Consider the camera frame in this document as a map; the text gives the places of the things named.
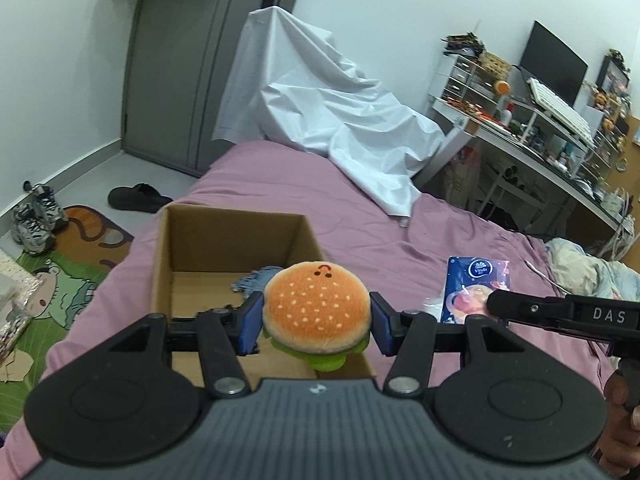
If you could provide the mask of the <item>person's right hand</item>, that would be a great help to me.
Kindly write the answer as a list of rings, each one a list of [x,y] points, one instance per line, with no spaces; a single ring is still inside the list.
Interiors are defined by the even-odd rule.
[[[615,478],[622,478],[639,466],[639,408],[625,408],[629,389],[621,374],[606,382],[604,396],[608,421],[598,442],[599,465]]]

